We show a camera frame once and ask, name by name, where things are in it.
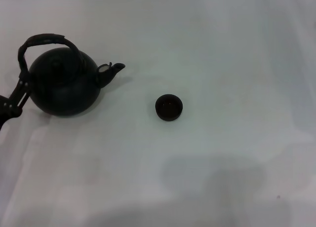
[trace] white surface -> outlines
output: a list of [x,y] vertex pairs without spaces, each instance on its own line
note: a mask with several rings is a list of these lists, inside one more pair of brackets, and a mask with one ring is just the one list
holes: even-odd
[[[88,113],[29,101],[5,125],[2,226],[314,227],[315,3],[0,1],[1,94],[34,34],[127,65]],[[175,122],[155,113],[164,93],[183,101]]]

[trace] small black cup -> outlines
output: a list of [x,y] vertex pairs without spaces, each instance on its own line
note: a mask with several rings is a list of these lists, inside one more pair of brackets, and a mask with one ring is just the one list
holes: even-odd
[[157,99],[155,108],[162,120],[173,121],[182,113],[183,104],[175,95],[163,95]]

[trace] teapot spout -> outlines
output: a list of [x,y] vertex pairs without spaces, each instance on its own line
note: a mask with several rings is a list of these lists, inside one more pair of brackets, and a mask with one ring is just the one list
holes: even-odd
[[96,77],[96,83],[99,88],[103,88],[107,84],[109,84],[115,75],[121,71],[123,68],[125,68],[125,65],[123,63],[115,63],[112,66],[112,63],[108,64],[103,64],[98,67],[97,69],[97,77]]

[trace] kettle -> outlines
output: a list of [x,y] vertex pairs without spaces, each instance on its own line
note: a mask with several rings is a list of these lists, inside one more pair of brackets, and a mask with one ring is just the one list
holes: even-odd
[[[28,47],[44,44],[64,44],[43,53],[31,65],[24,54]],[[95,62],[64,36],[41,34],[32,36],[19,48],[21,69],[19,81],[9,98],[0,95],[0,130],[3,124],[19,117],[27,99],[44,112],[56,116],[71,116],[88,109],[97,99],[101,88],[125,68],[122,63],[97,66]]]

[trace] black teapot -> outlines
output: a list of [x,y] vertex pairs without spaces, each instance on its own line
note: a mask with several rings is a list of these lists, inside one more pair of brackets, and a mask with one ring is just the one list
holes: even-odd
[[[44,44],[64,44],[38,57],[28,70],[24,54],[28,47]],[[99,67],[64,36],[41,34],[30,37],[18,51],[21,69],[19,81],[9,98],[0,96],[0,129],[10,118],[19,117],[22,107],[31,97],[44,112],[70,116],[88,109],[97,99],[101,88],[125,68],[122,63]]]

